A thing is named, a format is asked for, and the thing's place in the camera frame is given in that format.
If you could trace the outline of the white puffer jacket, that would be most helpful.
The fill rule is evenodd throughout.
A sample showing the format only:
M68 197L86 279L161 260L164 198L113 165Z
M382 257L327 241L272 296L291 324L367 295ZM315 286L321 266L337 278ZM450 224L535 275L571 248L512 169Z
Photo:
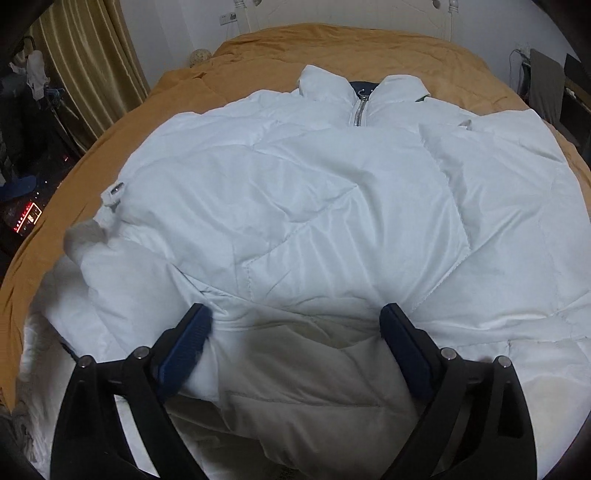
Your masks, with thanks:
M26 320L42 474L72 355L123 358L194 303L213 331L175 416L216 478L388 467L418 418L379 336L388 303L467 359L514 362L539 475L590 410L590 219L566 156L535 112L477 115L414 76L363 100L308 66L293 92L177 114L128 157Z

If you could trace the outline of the gold striped curtain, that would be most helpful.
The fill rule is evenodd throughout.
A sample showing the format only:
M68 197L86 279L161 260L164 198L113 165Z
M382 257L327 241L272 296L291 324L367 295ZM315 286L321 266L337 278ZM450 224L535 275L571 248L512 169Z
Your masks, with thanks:
M147 98L118 1L55 1L31 33L66 92L66 124L82 150Z

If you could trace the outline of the woven ball lamp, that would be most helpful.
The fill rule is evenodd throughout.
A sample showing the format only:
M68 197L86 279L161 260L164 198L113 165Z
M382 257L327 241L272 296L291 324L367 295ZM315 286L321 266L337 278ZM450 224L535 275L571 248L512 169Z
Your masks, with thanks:
M211 59L211 56L211 51L209 51L208 49L195 49L189 54L187 65L188 67L192 68L204 62L207 62L209 59Z

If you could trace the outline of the mustard yellow quilt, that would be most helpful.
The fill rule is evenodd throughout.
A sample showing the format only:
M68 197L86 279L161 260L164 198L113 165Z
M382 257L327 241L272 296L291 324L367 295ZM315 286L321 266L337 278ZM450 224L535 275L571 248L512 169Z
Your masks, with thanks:
M25 324L42 280L63 256L66 232L96 215L103 192L128 157L177 114L204 114L260 90L293 92L308 66L345 78L363 100L385 78L410 75L433 98L477 115L531 110L468 50L394 31L315 24L270 28L225 42L207 62L166 73L146 101L113 125L66 177L12 261L1 288L1 397L8 405L20 402ZM590 177L576 173L582 159L546 126L579 182L589 214Z

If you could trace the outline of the white wooden headboard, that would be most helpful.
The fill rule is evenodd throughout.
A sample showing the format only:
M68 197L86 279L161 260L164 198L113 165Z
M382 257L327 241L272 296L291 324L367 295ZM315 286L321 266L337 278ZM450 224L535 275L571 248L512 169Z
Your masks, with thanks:
M457 1L260 0L236 1L240 33L301 23L400 30L452 42L461 31Z

